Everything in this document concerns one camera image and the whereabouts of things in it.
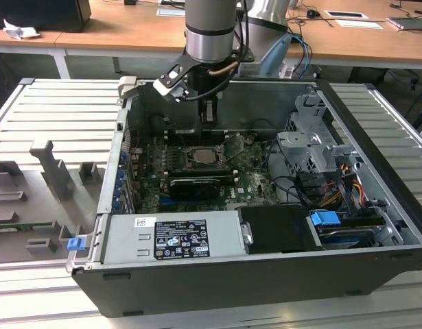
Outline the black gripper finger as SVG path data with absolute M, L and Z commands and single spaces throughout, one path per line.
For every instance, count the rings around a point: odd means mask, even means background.
M 218 122 L 218 98 L 211 97 L 200 101 L 200 119 L 202 123 Z

